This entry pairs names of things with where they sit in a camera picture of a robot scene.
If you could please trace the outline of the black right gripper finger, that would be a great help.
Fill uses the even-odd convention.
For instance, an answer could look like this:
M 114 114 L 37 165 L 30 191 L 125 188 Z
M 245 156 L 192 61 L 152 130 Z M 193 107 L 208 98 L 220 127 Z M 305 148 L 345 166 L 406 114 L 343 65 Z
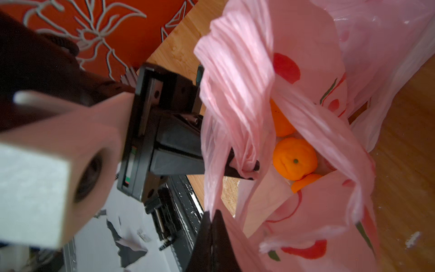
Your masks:
M 241 272 L 220 210 L 203 214 L 187 272 Z

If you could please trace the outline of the pink plastic bag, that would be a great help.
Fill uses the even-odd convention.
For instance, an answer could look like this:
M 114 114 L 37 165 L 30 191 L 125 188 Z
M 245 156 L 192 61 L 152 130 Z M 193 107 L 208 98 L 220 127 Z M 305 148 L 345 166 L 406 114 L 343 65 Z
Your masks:
M 194 54 L 205 161 L 190 272 L 376 272 L 370 156 L 435 52 L 433 1 L 229 1 Z

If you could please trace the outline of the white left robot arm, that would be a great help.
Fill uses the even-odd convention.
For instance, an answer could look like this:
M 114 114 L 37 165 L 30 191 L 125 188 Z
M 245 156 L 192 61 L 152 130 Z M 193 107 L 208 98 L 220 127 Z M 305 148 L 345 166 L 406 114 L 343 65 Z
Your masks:
M 168 176 L 202 175 L 199 85 L 161 66 L 144 63 L 129 87 L 79 68 L 79 49 L 70 40 L 37 34 L 1 14 L 1 130 L 50 114 L 44 107 L 19 106 L 13 96 L 35 90 L 67 102 L 93 106 L 123 92 L 134 94 L 118 189 L 141 202 Z

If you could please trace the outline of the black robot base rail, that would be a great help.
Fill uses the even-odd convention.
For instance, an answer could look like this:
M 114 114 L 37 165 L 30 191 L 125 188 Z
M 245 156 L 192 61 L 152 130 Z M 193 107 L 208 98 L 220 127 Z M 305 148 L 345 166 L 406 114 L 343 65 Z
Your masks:
M 177 271 L 187 268 L 201 224 L 203 209 L 187 176 L 163 179 L 145 204 L 160 240 L 159 251 L 169 253 Z

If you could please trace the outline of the bagged orange mandarin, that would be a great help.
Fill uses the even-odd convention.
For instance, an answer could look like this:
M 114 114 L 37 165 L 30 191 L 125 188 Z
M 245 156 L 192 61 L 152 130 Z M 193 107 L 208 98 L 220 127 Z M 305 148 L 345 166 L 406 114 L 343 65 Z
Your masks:
M 287 120 L 285 115 L 281 112 L 279 107 L 273 101 L 270 100 L 271 112 L 274 121 L 274 127 L 277 137 L 286 137 L 296 132 L 293 125 Z
M 291 185 L 291 190 L 293 193 L 298 193 L 302 188 L 306 187 L 307 185 L 317 181 L 320 179 L 322 175 L 311 173 L 309 175 L 306 175 L 304 178 L 302 178 L 299 181 L 294 181 Z

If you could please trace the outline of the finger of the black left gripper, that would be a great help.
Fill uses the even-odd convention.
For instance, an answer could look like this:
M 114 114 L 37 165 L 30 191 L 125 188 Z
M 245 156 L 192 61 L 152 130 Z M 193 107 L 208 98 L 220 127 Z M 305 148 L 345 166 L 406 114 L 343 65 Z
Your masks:
M 202 119 L 160 119 L 150 172 L 158 176 L 203 175 Z

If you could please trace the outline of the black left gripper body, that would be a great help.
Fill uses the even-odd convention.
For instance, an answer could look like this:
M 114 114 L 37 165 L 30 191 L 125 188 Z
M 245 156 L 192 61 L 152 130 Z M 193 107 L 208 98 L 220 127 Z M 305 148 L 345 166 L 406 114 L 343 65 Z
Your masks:
M 202 175 L 202 103 L 184 76 L 144 63 L 138 76 L 117 188 L 146 203 L 168 176 Z

